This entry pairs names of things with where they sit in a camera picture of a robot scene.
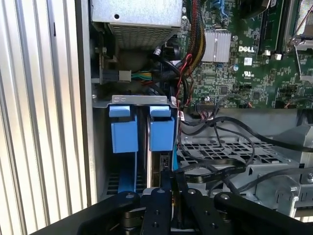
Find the black cable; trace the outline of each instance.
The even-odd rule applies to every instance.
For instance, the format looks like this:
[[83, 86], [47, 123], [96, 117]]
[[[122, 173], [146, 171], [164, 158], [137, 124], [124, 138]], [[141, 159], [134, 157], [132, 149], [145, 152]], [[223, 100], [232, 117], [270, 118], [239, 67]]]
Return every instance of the black cable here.
[[181, 83], [182, 83], [182, 88], [183, 88], [183, 97], [182, 97], [182, 104], [181, 104], [181, 108], [183, 108], [185, 106], [185, 104], [188, 101], [188, 96], [189, 96], [189, 86], [188, 86], [188, 82], [187, 79], [185, 77], [183, 77], [181, 79]]
[[[222, 182], [225, 183], [225, 185], [229, 188], [229, 190], [231, 192], [233, 192], [236, 195], [240, 195], [239, 191], [237, 190], [237, 188], [234, 186], [234, 184], [227, 178], [226, 176], [226, 170], [217, 170], [214, 166], [208, 164], [208, 163], [197, 163], [197, 164], [191, 164], [189, 166], [183, 167], [181, 168], [182, 171], [187, 172], [190, 171], [192, 169], [198, 169], [198, 168], [206, 168], [208, 170], [210, 170], [212, 173], [209, 174], [205, 174], [205, 175], [210, 175], [210, 178], [206, 178], [204, 179], [203, 176], [204, 175], [189, 175], [186, 174], [186, 181], [187, 182], [193, 182], [193, 183], [207, 183], [213, 180], [218, 180], [220, 178], [222, 178]], [[234, 167], [232, 168], [232, 172], [230, 172], [230, 167], [226, 168], [228, 171], [228, 174], [233, 174], [235, 171], [242, 171], [242, 169], [239, 169], [238, 167]]]
[[[236, 177], [237, 176], [237, 174], [234, 174], [234, 175], [230, 175], [230, 176], [228, 176], [228, 180], [231, 180], [232, 178], [234, 178], [234, 177]], [[210, 197], [211, 196], [211, 194], [212, 194], [212, 192], [213, 192], [213, 190], [214, 189], [216, 189], [216, 187], [217, 186], [219, 186], [220, 184], [223, 184], [224, 182], [222, 181], [222, 180], [219, 180], [219, 181], [217, 181], [209, 190], [208, 190], [208, 192], [207, 192], [207, 195]]]
[[276, 145], [278, 147], [295, 150], [295, 151], [313, 153], [313, 148], [304, 147], [304, 146], [297, 145], [297, 144], [285, 143], [285, 142], [276, 141], [276, 140], [272, 140], [272, 139], [266, 138], [265, 136], [262, 136], [259, 133], [253, 131], [249, 126], [247, 126], [243, 122], [241, 122], [238, 119], [235, 119], [233, 117], [232, 118], [231, 117], [216, 117], [213, 120], [207, 121], [205, 125], [203, 125], [198, 130], [196, 130], [196, 131], [194, 131], [192, 133], [186, 133], [183, 130], [182, 130], [182, 132], [184, 134], [188, 135], [188, 136], [195, 136], [195, 135], [201, 133], [202, 131], [204, 131], [206, 128], [212, 127], [215, 123], [223, 122], [223, 121], [229, 121], [229, 122], [233, 122], [233, 123], [237, 124], [238, 126], [240, 126], [241, 128], [245, 129], [251, 135], [255, 136], [256, 138], [258, 138], [259, 140], [261, 140], [263, 142], [266, 142], [266, 143], [269, 143], [269, 144], [272, 144], [272, 145]]
[[[156, 54], [152, 54], [151, 58], [164, 64], [166, 67], [171, 69], [171, 71], [173, 71], [178, 77], [180, 76], [179, 69], [175, 65], [173, 65], [169, 60], [167, 60], [164, 57], [161, 57], [159, 55], [156, 55]], [[182, 98], [181, 106], [183, 107], [187, 103], [188, 95], [189, 95], [189, 85], [188, 85], [186, 77], [184, 77], [184, 76], [182, 77], [181, 83], [182, 83], [182, 87], [183, 87], [183, 98]]]
[[260, 178], [251, 181], [250, 183], [247, 183], [246, 185], [240, 187], [238, 190], [239, 192], [246, 191], [254, 186], [256, 186], [258, 183], [268, 180], [269, 178], [272, 178], [274, 176], [278, 175], [298, 175], [298, 174], [305, 174], [305, 173], [312, 173], [313, 167], [308, 168], [290, 168], [290, 169], [284, 169], [284, 170], [278, 170], [271, 173], [268, 173], [266, 175], [261, 176]]
[[[248, 138], [247, 136], [245, 136], [244, 134], [241, 134], [240, 132], [236, 132], [236, 131], [232, 131], [232, 130], [228, 130], [228, 129], [225, 129], [225, 128], [222, 128], [222, 127], [219, 127], [217, 126], [217, 129], [221, 130], [221, 131], [226, 131], [226, 132], [230, 132], [230, 133], [233, 133], [233, 134], [236, 134], [244, 139], [246, 139], [250, 144], [251, 144], [251, 148], [252, 148], [252, 153], [251, 153], [251, 156], [250, 158], [248, 159], [248, 161], [246, 162], [246, 165], [250, 165], [252, 162], [253, 162], [253, 159], [254, 159], [254, 156], [255, 156], [255, 146], [254, 146], [254, 143], [253, 141]], [[216, 184], [214, 184], [210, 190], [208, 191], [208, 195], [210, 196], [212, 191], [220, 184], [222, 184], [223, 182], [222, 181], [218, 181]]]
[[165, 65], [167, 68], [169, 68], [171, 71], [173, 71], [178, 77], [180, 76], [180, 71], [179, 69], [173, 65], [171, 63], [171, 61], [165, 59], [164, 57], [161, 57], [159, 55], [156, 55], [156, 54], [152, 54], [151, 55], [151, 58], [153, 60], [156, 60], [156, 61], [159, 61], [160, 63], [162, 63], [163, 65]]
[[[203, 158], [197, 158], [191, 155], [186, 149], [183, 147], [181, 143], [181, 138], [180, 135], [178, 135], [178, 141], [180, 148], [182, 152], [188, 156], [189, 158], [200, 162], [199, 164], [191, 164], [187, 167], [183, 167], [183, 171], [189, 171], [192, 169], [200, 168], [201, 166], [204, 166], [204, 168], [207, 168], [211, 170], [213, 173], [210, 174], [205, 174], [205, 175], [186, 175], [186, 180], [188, 182], [195, 182], [195, 183], [206, 183], [209, 181], [214, 181], [214, 180], [220, 180], [225, 183], [225, 185], [231, 190], [231, 192], [238, 194], [238, 191], [236, 187], [233, 185], [233, 183], [227, 179], [227, 176], [231, 174], [238, 174], [238, 173], [243, 173], [246, 170], [246, 166], [243, 162], [236, 160], [236, 159], [221, 159], [221, 160], [208, 160], [208, 159], [203, 159]], [[224, 168], [223, 170], [217, 170], [214, 166], [212, 165], [234, 165], [234, 167], [227, 167]]]
[[220, 147], [222, 147], [221, 138], [220, 138], [219, 132], [217, 131], [216, 124], [214, 125], [214, 132], [215, 132], [215, 135], [216, 135], [216, 138], [217, 138], [217, 142], [219, 143]]
[[246, 165], [250, 165], [253, 162], [253, 159], [255, 157], [255, 145], [254, 145], [253, 141], [250, 138], [248, 138], [247, 136], [245, 136], [244, 134], [241, 134], [240, 132], [228, 130], [228, 129], [225, 129], [225, 128], [222, 128], [222, 127], [219, 127], [219, 126], [217, 126], [217, 129], [219, 129], [221, 131], [230, 132], [230, 133], [233, 133], [233, 134], [235, 134], [237, 136], [240, 136], [240, 137], [244, 138], [245, 140], [247, 140], [251, 144], [252, 153], [250, 155], [250, 158], [246, 162]]
[[150, 87], [150, 88], [152, 88], [152, 89], [155, 90], [156, 92], [158, 92], [159, 95], [167, 96], [167, 95], [165, 94], [165, 92], [164, 92], [160, 87], [158, 87], [155, 83], [148, 83], [147, 86]]

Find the corrugated metal panel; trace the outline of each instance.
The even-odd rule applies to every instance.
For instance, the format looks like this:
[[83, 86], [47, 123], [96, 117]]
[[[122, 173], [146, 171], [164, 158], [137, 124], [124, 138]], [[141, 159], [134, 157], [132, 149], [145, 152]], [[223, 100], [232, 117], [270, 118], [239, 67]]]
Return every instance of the corrugated metal panel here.
[[0, 228], [87, 206], [74, 0], [0, 0]]

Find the ventilation grille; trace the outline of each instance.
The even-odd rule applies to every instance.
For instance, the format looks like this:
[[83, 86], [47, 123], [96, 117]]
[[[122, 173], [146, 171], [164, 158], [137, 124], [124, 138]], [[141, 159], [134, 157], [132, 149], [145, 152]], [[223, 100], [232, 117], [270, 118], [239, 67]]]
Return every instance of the ventilation grille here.
[[[238, 160], [249, 159], [252, 148], [250, 143], [245, 142], [225, 142], [221, 141], [223, 146], [216, 141], [210, 141], [209, 143], [199, 143], [199, 144], [184, 144], [184, 149], [186, 149], [191, 155], [195, 157], [202, 157], [208, 160], [218, 160], [218, 159], [228, 159], [235, 158]], [[254, 161], [258, 161], [257, 164], [278, 164], [282, 163], [281, 160], [277, 159], [276, 153], [271, 149], [272, 145], [265, 142], [255, 142], [255, 157]], [[189, 165], [197, 163], [193, 159], [189, 158], [180, 149], [177, 152], [178, 162], [183, 165]]]
[[[118, 192], [119, 173], [111, 173], [109, 177], [109, 185], [107, 195], [116, 195]], [[143, 183], [142, 173], [137, 173], [136, 193], [142, 193], [146, 188]]]
[[172, 28], [112, 25], [111, 30], [121, 49], [154, 50], [175, 33]]

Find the metal bracket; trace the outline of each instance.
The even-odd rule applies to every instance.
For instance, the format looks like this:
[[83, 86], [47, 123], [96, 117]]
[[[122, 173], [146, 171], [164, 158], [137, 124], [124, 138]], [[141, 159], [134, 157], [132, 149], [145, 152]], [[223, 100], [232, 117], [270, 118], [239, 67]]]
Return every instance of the metal bracket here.
[[299, 54], [298, 51], [305, 51], [307, 49], [313, 49], [313, 41], [311, 40], [305, 40], [303, 42], [300, 42], [298, 45], [293, 45], [294, 47], [294, 53], [295, 53], [295, 65], [297, 68], [297, 73], [299, 74], [300, 81], [309, 81], [313, 83], [313, 76], [309, 75], [302, 75], [300, 60], [299, 60]]
[[255, 196], [270, 209], [294, 217], [295, 203], [299, 200], [300, 184], [287, 175], [265, 180], [256, 188]]

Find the heatsink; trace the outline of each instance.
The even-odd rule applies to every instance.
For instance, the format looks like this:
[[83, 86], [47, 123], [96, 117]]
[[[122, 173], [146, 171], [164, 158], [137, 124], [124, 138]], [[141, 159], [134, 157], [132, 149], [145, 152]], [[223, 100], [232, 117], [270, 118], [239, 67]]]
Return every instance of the heatsink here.
[[178, 32], [181, 16], [182, 0], [93, 0], [91, 8], [121, 49], [154, 50]]
[[209, 31], [205, 33], [206, 48], [203, 62], [227, 63], [230, 53], [231, 33]]

